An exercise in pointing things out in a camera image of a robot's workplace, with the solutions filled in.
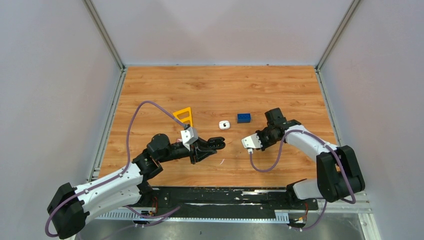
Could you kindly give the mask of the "white earbud charging case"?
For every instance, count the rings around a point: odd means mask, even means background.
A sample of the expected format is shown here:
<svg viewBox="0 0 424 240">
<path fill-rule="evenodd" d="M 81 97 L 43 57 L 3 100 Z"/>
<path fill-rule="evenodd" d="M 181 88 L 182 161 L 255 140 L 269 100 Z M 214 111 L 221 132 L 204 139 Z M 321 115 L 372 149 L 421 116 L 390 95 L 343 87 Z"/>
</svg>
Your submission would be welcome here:
<svg viewBox="0 0 424 240">
<path fill-rule="evenodd" d="M 228 120 L 222 120 L 218 123 L 218 127 L 220 130 L 228 130 L 231 127 L 231 124 Z"/>
</svg>

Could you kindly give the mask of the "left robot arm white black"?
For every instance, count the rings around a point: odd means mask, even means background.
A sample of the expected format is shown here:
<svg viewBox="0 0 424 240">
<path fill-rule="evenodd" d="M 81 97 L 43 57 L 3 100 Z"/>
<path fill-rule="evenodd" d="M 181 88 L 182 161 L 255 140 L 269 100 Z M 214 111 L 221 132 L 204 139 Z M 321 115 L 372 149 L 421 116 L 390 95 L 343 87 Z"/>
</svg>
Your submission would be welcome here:
<svg viewBox="0 0 424 240">
<path fill-rule="evenodd" d="M 225 146 L 224 137 L 204 140 L 189 130 L 183 130 L 182 141 L 175 143 L 164 133 L 156 134 L 129 165 L 85 184 L 62 184 L 47 207 L 45 233 L 64 240 L 104 213 L 136 203 L 149 206 L 153 193 L 148 181 L 163 170 L 161 163 L 189 158 L 196 164 Z"/>
</svg>

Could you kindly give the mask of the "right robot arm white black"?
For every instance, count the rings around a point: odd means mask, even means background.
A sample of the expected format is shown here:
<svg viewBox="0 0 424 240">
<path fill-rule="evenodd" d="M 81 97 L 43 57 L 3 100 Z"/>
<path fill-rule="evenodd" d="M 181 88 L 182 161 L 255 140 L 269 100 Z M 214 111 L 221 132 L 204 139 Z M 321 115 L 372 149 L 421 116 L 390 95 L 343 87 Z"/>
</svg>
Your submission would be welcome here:
<svg viewBox="0 0 424 240">
<path fill-rule="evenodd" d="M 316 178 L 302 179 L 286 186 L 286 204 L 298 209 L 306 199 L 356 202 L 355 194 L 366 187 L 354 149 L 348 145 L 329 143 L 306 129 L 299 121 L 288 120 L 280 108 L 265 113 L 267 125 L 242 140 L 250 155 L 253 150 L 264 151 L 279 144 L 277 156 L 282 155 L 283 144 L 296 147 L 316 164 Z"/>
</svg>

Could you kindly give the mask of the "black oval earbud case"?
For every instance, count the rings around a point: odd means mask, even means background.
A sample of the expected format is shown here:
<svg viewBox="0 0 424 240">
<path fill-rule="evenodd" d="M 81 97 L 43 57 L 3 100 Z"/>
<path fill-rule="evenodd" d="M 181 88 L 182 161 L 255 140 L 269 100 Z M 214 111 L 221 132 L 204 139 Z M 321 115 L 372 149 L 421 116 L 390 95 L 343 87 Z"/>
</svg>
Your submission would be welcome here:
<svg viewBox="0 0 424 240">
<path fill-rule="evenodd" d="M 222 150 L 225 148 L 225 138 L 224 137 L 211 137 L 207 140 L 207 145 L 210 149 L 213 150 Z"/>
</svg>

